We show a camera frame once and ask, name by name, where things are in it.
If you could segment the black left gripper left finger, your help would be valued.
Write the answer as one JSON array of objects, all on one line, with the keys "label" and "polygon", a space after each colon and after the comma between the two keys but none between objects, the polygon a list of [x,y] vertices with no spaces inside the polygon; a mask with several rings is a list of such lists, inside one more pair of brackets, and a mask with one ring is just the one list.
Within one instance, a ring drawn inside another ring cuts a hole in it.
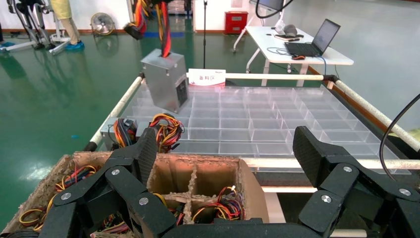
[{"label": "black left gripper left finger", "polygon": [[114,150],[99,171],[55,196],[40,237],[87,238],[112,214],[137,238],[164,236],[176,221],[146,187],[156,156],[155,131],[146,128],[134,145]]}]

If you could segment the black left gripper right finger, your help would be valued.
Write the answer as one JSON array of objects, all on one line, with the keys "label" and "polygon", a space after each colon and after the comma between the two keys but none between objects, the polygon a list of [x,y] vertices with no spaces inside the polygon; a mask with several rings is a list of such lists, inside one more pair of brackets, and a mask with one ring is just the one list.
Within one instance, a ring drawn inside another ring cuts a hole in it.
[{"label": "black left gripper right finger", "polygon": [[381,238],[419,237],[415,189],[365,168],[345,148],[319,141],[305,126],[295,129],[293,152],[316,188],[299,214],[302,225],[326,238],[350,211]]}]

